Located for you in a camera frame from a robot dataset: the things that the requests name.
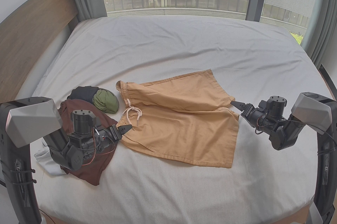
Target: wooden bed frame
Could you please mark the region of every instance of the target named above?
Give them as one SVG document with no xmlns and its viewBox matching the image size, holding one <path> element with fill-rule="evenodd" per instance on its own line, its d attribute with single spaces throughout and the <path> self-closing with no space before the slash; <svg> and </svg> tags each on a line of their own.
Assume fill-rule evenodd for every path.
<svg viewBox="0 0 337 224">
<path fill-rule="evenodd" d="M 0 103 L 14 100 L 29 71 L 57 37 L 78 23 L 75 0 L 28 0 L 0 24 Z"/>
</svg>

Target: drawstring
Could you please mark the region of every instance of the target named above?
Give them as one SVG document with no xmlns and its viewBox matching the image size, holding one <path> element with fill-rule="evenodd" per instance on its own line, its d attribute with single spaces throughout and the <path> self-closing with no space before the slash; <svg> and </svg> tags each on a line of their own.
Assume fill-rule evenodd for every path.
<svg viewBox="0 0 337 224">
<path fill-rule="evenodd" d="M 129 104 L 129 108 L 125 109 L 125 111 L 123 112 L 123 115 L 126 112 L 126 119 L 129 122 L 129 124 L 132 125 L 131 121 L 129 120 L 129 111 L 130 110 L 136 111 L 137 114 L 138 114 L 138 116 L 137 116 L 137 126 L 138 126 L 138 120 L 142 116 L 143 113 L 141 112 L 141 109 L 139 109 L 137 107 L 134 107 L 134 106 L 131 106 L 131 103 L 130 103 L 129 99 L 126 99 L 126 100 L 127 100 L 127 103 Z"/>
</svg>

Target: bed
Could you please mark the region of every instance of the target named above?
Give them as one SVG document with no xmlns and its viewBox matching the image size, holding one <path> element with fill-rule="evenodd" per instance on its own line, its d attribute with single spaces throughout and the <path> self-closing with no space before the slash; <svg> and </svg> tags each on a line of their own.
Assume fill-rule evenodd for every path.
<svg viewBox="0 0 337 224">
<path fill-rule="evenodd" d="M 237 101 L 285 97 L 285 117 L 300 92 L 331 97 L 285 28 L 173 15 L 79 23 L 34 96 L 59 106 L 77 86 L 107 88 L 119 98 L 118 113 L 110 115 L 118 121 L 118 80 L 143 83 L 205 69 Z M 120 143 L 96 187 L 72 175 L 50 176 L 33 157 L 41 148 L 40 140 L 31 144 L 39 206 L 70 224 L 273 223 L 299 212 L 305 219 L 315 193 L 317 140 L 307 126 L 293 147 L 276 151 L 267 134 L 256 135 L 240 118 L 231 169 L 154 158 Z"/>
</svg>

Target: brown shorts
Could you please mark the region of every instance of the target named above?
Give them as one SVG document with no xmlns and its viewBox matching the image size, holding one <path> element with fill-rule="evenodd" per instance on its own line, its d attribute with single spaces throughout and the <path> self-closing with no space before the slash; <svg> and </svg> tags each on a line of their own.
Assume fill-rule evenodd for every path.
<svg viewBox="0 0 337 224">
<path fill-rule="evenodd" d="M 231 168 L 239 115 L 228 106 L 235 100 L 211 70 L 155 82 L 118 81 L 133 129 L 121 142 L 132 150 L 200 166 Z M 124 114 L 118 125 L 128 124 Z"/>
</svg>

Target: green garment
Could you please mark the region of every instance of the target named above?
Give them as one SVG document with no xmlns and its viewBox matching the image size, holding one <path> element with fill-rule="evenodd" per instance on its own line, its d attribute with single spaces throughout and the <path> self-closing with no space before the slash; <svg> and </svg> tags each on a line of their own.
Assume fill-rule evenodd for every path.
<svg viewBox="0 0 337 224">
<path fill-rule="evenodd" d="M 117 97 L 106 89 L 99 89 L 93 98 L 94 105 L 104 113 L 115 114 L 118 111 Z"/>
</svg>

